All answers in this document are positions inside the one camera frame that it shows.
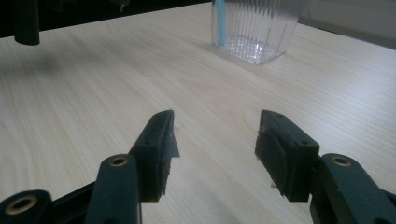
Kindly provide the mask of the clear ribbed plastic container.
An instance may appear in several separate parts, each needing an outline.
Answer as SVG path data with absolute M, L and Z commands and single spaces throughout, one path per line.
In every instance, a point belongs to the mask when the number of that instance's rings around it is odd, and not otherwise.
M 284 54 L 306 0 L 224 0 L 226 40 L 218 45 L 216 0 L 211 43 L 234 57 L 264 64 Z

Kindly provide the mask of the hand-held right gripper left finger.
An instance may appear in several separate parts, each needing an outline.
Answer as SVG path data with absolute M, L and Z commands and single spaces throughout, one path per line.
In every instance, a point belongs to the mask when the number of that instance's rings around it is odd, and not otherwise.
M 144 203 L 158 202 L 165 194 L 171 161 L 179 157 L 174 119 L 173 110 L 154 114 L 130 150 L 136 158 L 140 198 Z

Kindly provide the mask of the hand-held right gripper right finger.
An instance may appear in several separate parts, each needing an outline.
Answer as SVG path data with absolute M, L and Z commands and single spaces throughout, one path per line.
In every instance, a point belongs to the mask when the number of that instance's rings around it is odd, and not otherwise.
M 261 112 L 255 155 L 282 196 L 307 202 L 319 144 L 286 116 Z

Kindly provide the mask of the light blue plastic stick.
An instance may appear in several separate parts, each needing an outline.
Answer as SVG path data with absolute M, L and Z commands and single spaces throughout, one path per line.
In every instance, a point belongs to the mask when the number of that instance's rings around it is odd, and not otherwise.
M 226 40 L 224 0 L 216 0 L 218 45 L 223 46 Z

